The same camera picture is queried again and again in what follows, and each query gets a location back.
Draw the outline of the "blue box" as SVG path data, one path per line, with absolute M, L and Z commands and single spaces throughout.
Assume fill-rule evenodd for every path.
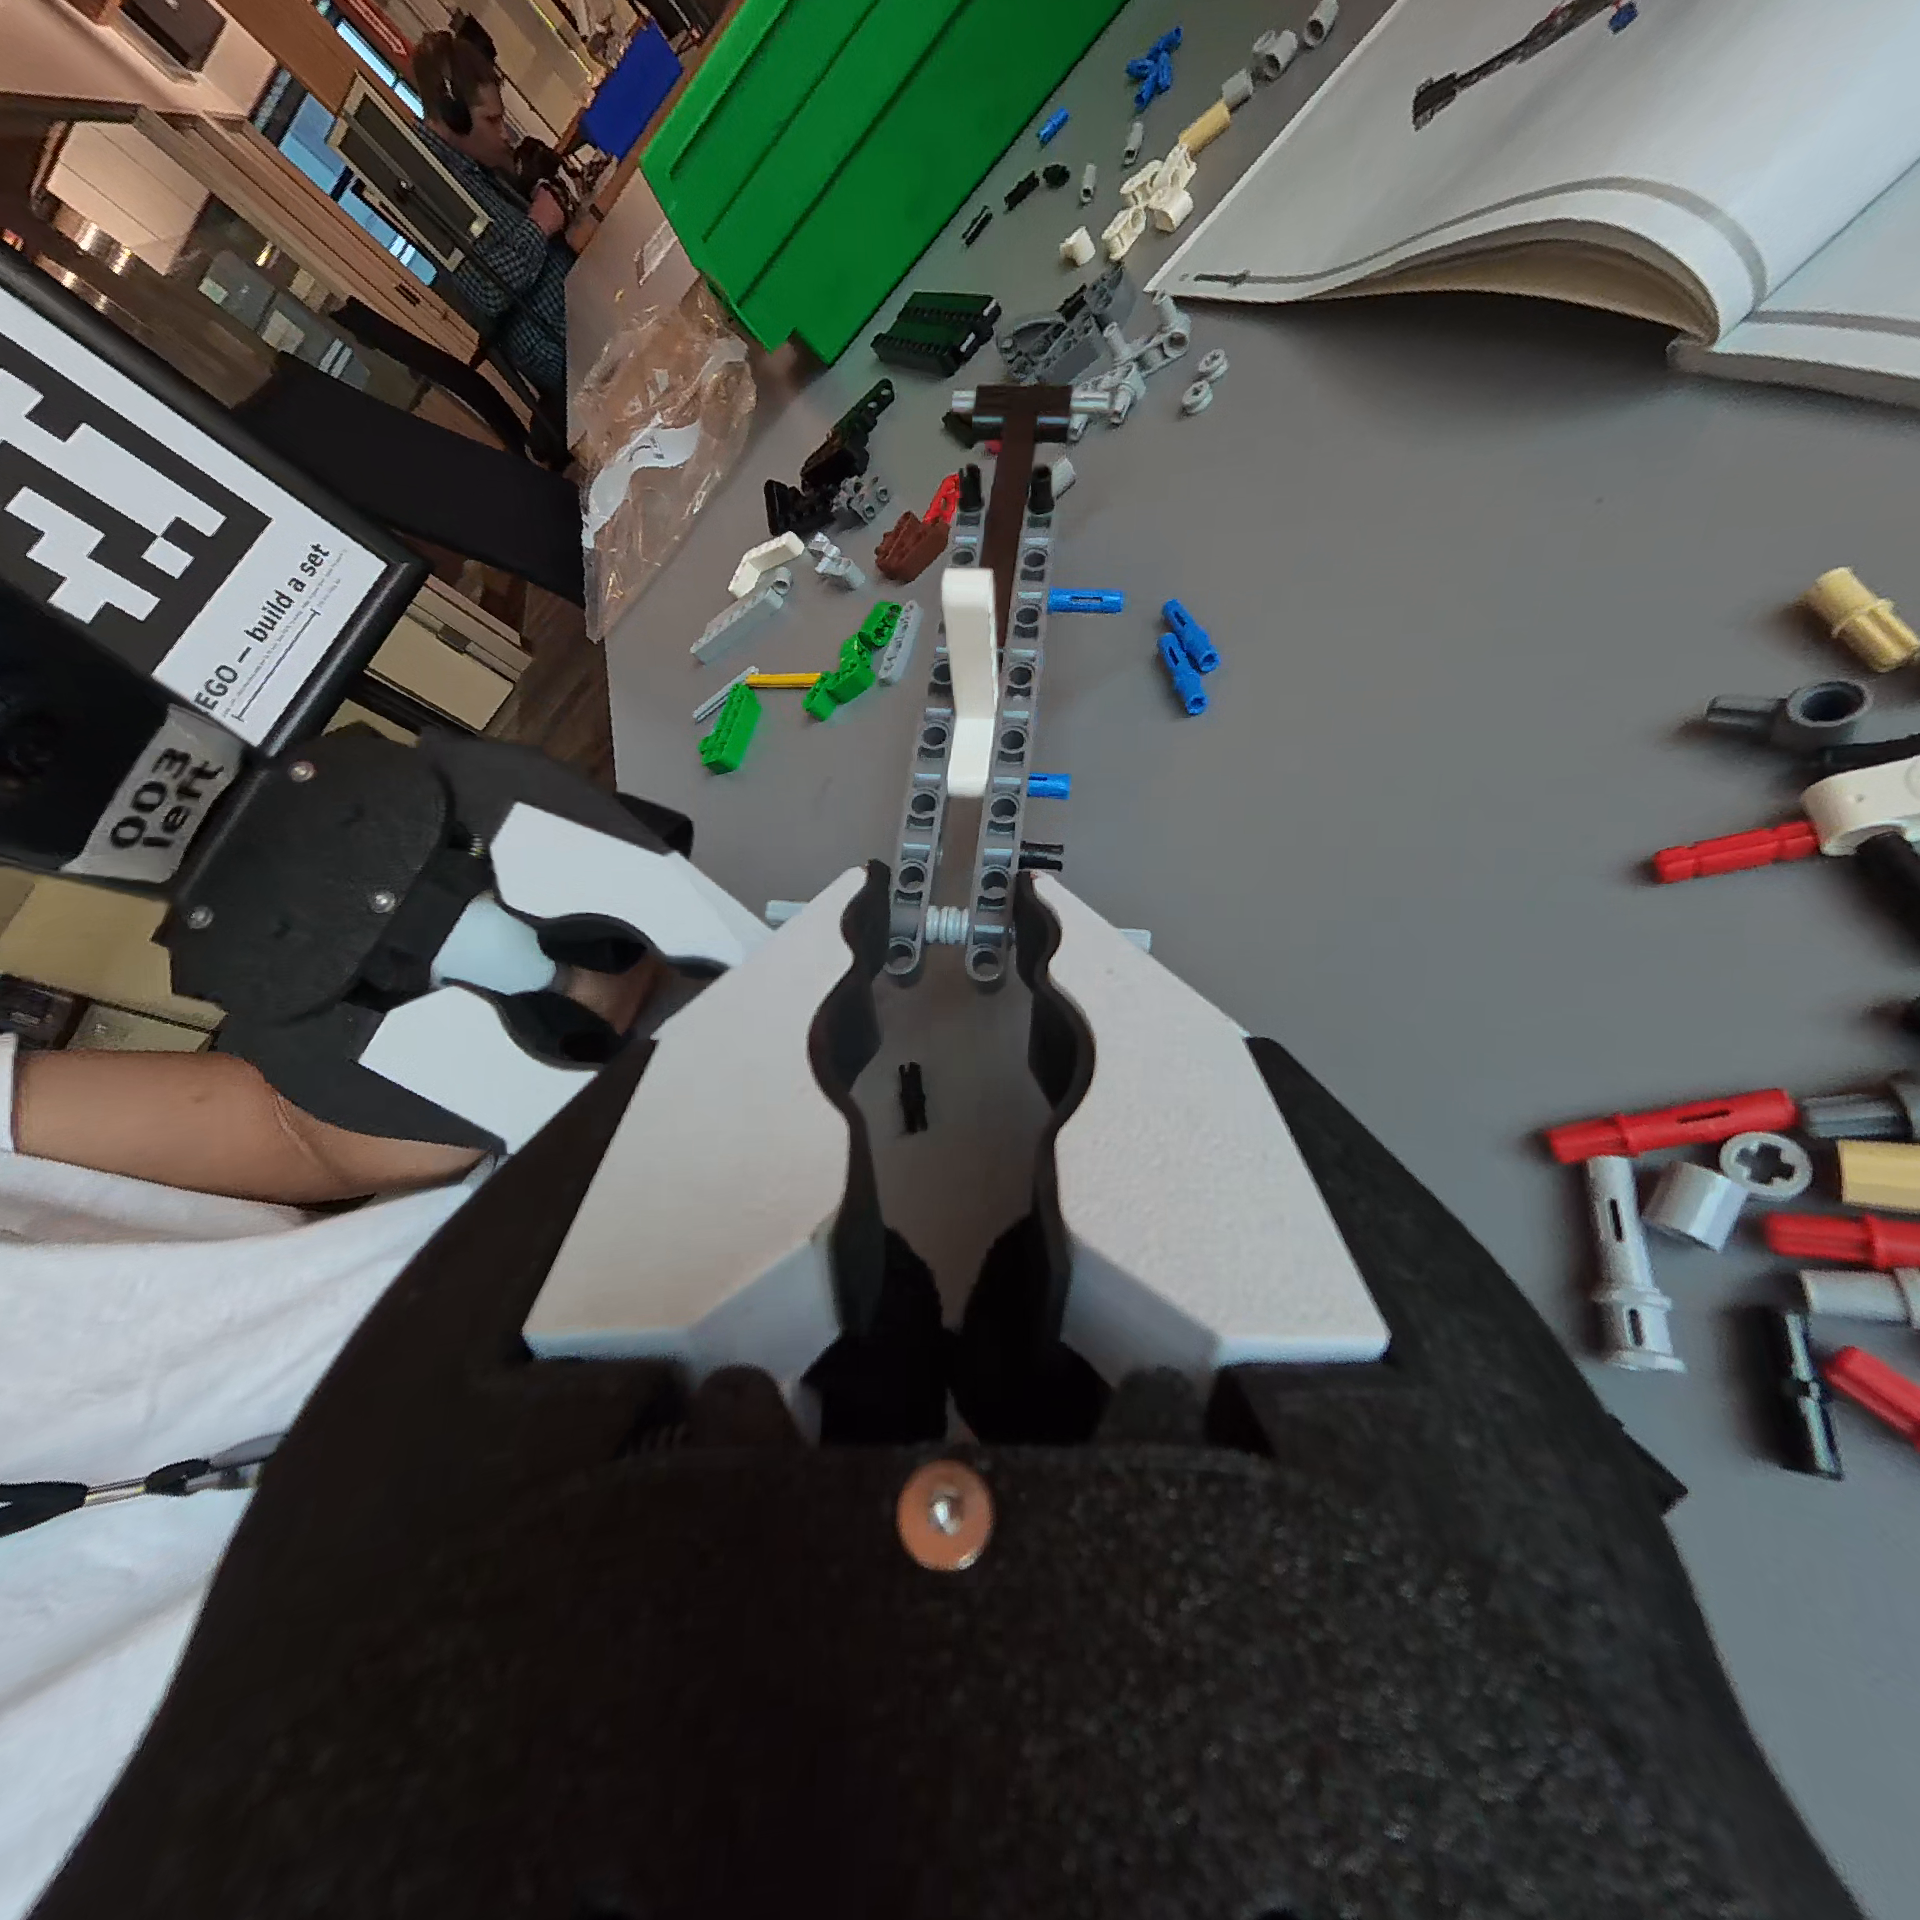
M 582 109 L 578 135 L 597 151 L 625 159 L 641 143 L 658 108 L 682 82 L 683 64 L 655 23 L 642 25 L 625 56 L 598 82 Z

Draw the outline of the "green lego pieces cluster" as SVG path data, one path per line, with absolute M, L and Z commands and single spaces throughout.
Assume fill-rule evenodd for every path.
M 826 721 L 876 686 L 876 662 L 893 642 L 901 614 L 899 601 L 876 602 L 859 629 L 841 642 L 836 668 L 823 672 L 804 694 L 803 710 L 810 718 Z

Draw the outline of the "clear plastic bag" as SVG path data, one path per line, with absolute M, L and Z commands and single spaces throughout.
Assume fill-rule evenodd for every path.
M 754 404 L 750 346 L 707 280 L 620 322 L 573 432 L 589 640 L 607 640 L 676 554 L 747 446 Z

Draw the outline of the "black ribbed lego block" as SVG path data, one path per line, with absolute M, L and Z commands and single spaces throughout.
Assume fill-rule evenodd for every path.
M 1001 304 L 989 294 L 917 293 L 870 349 L 886 367 L 950 376 L 995 337 L 999 320 Z

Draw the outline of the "pale short lego beam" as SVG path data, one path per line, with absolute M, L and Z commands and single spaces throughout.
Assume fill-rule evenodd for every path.
M 991 570 L 949 564 L 942 609 L 950 677 L 949 789 L 958 800 L 980 800 L 991 776 L 1001 674 Z

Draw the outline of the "grey black lego beam assembly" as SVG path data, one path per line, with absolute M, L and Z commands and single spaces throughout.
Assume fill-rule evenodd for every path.
M 909 982 L 929 948 L 950 948 L 980 991 L 995 991 L 1014 956 L 1014 890 L 1025 864 L 1025 808 L 1035 772 L 1044 674 L 1054 510 L 1061 479 L 1039 454 L 1065 446 L 1068 386 L 961 390 L 950 410 L 999 446 L 991 477 L 962 468 L 962 495 L 939 576 L 939 622 L 929 692 L 907 759 L 893 855 L 885 970 Z M 999 709 L 991 776 L 980 800 L 949 789 L 954 719 L 942 609 L 949 564 L 991 570 L 999 620 Z

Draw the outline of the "black bent lego beam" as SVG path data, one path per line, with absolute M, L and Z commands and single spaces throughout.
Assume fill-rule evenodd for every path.
M 874 426 L 893 399 L 897 386 L 889 376 L 874 381 L 806 454 L 796 484 L 778 477 L 763 481 L 761 502 L 771 536 L 811 536 L 831 525 L 838 495 L 870 465 Z

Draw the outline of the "light grey lego beam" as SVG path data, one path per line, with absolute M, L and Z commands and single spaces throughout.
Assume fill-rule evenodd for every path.
M 713 661 L 730 646 L 757 636 L 783 609 L 791 586 L 794 573 L 787 567 L 763 576 L 757 586 L 707 622 L 702 636 L 687 649 L 691 661 Z

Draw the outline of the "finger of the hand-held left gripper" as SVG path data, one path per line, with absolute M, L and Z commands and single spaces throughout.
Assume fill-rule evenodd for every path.
M 707 970 L 772 935 L 660 828 L 533 746 L 437 733 L 437 772 L 451 824 L 482 850 L 482 890 L 533 928 L 618 933 Z
M 627 978 L 655 941 L 605 917 L 535 921 L 471 900 L 428 961 L 423 993 L 373 1018 L 357 1065 L 447 1128 L 515 1152 L 630 1042 L 634 1018 L 564 991 L 566 976 Z

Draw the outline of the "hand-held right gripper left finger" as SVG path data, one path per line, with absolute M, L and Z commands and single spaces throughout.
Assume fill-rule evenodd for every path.
M 854 1090 L 889 912 L 885 865 L 852 865 L 658 1026 L 522 1324 L 530 1376 L 618 1392 L 754 1368 L 820 1445 L 806 1376 L 870 1328 L 885 1273 Z

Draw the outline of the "black desk panel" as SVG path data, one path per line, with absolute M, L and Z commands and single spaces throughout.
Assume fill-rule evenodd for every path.
M 402 536 L 585 605 L 578 489 L 563 474 L 410 416 L 309 362 L 276 369 L 231 417 L 348 508 Z

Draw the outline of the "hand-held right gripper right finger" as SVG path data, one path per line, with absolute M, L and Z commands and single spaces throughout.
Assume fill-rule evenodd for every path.
M 1370 1364 L 1389 1329 L 1254 1039 L 1049 872 L 1014 960 L 1046 1125 L 1007 1229 L 1007 1439 L 1270 1448 L 1247 1374 Z

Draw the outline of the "green plastic bin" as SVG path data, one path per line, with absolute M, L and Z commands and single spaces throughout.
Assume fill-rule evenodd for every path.
M 1118 1 L 747 1 L 641 153 L 761 349 L 834 361 Z

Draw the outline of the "open instruction booklet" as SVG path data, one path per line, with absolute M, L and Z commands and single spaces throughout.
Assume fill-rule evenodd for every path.
M 1150 288 L 1538 297 L 1913 408 L 1915 240 L 1915 1 L 1405 1 Z

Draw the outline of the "person's left forearm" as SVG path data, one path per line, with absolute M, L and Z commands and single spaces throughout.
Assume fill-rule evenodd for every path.
M 220 1050 L 29 1048 L 4 1106 L 29 1158 L 287 1208 L 438 1186 L 485 1158 L 314 1118 Z

